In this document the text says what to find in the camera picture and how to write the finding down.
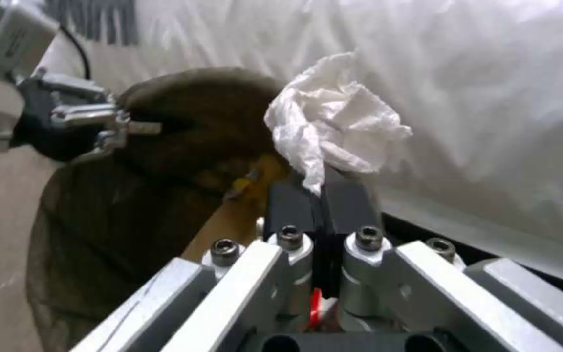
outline white cloth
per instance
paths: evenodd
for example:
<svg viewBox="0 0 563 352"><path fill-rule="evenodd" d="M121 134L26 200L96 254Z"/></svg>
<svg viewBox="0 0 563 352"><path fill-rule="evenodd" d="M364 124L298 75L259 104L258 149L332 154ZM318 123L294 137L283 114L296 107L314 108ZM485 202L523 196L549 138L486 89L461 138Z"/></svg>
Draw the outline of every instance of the white cloth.
<svg viewBox="0 0 563 352"><path fill-rule="evenodd" d="M321 58L295 77L270 104L264 122L277 151L318 196L326 163L364 174L387 163L396 168L400 143L411 136L398 114L357 82L354 53Z"/></svg>
<svg viewBox="0 0 563 352"><path fill-rule="evenodd" d="M145 0L143 46L86 43L116 92L195 67L290 82L358 54L358 81L413 128L382 210L563 277L563 0ZM47 66L80 72L56 42Z"/></svg>

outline silver metal bracket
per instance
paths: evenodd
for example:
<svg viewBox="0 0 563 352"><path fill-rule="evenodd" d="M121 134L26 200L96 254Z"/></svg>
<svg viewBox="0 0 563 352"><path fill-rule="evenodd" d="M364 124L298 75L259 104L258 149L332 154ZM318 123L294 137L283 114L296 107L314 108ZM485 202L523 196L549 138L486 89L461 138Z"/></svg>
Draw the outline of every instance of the silver metal bracket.
<svg viewBox="0 0 563 352"><path fill-rule="evenodd" d="M130 114L116 105L114 95L95 82L60 74L41 72L39 75L41 82L54 90L52 96L56 102L59 101L61 92L76 94L90 100L105 101L105 103L84 105L60 103L51 112L51 122L56 127L103 126L96 136L94 148L75 158L74 163L88 162L112 154L114 150L127 145L128 134L161 133L161 123L132 122Z"/></svg>

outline metal linkage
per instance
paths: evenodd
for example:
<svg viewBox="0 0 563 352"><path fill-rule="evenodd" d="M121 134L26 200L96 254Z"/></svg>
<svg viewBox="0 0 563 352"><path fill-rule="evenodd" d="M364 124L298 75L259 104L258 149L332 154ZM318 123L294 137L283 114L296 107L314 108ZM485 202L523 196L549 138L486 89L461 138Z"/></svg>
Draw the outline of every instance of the metal linkage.
<svg viewBox="0 0 563 352"><path fill-rule="evenodd" d="M72 352L158 351L214 284L212 270L173 259Z"/></svg>
<svg viewBox="0 0 563 352"><path fill-rule="evenodd" d="M420 241L385 252L364 278L380 298L374 309L387 307L410 330L443 328L472 351L563 351Z"/></svg>
<svg viewBox="0 0 563 352"><path fill-rule="evenodd" d="M292 286L288 254L253 242L162 349L234 352L251 332L274 332Z"/></svg>
<svg viewBox="0 0 563 352"><path fill-rule="evenodd" d="M563 292L510 259L491 259L466 274L563 345Z"/></svg>
<svg viewBox="0 0 563 352"><path fill-rule="evenodd" d="M288 299L279 311L278 330L303 331L310 321L310 297L312 294L312 240L294 225L282 227L280 232L267 241L280 246L288 253L292 286Z"/></svg>

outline beige floor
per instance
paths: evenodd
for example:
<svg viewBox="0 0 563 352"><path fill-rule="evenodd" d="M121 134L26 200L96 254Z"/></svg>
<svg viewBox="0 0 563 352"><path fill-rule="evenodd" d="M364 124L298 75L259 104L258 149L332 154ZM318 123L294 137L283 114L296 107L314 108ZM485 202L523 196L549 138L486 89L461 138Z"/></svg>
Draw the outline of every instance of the beige floor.
<svg viewBox="0 0 563 352"><path fill-rule="evenodd" d="M0 154L0 351L41 350L25 300L25 259L38 198L54 164L29 148Z"/></svg>

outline brown bag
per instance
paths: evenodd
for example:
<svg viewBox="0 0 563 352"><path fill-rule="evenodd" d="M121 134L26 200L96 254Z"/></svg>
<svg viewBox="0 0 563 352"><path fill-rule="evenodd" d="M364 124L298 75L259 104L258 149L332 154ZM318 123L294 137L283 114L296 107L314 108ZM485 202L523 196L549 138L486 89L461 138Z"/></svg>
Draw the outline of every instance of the brown bag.
<svg viewBox="0 0 563 352"><path fill-rule="evenodd" d="M257 160L277 165L265 173L266 182L285 174L263 124L281 87L243 69L204 69L122 94L119 102L135 120L161 122L163 133L133 137L110 158L62 168L45 187L26 287L46 351L72 348L179 256ZM221 212L237 219L235 233L253 226L263 188ZM191 259L222 235L223 223L214 226L194 242Z"/></svg>

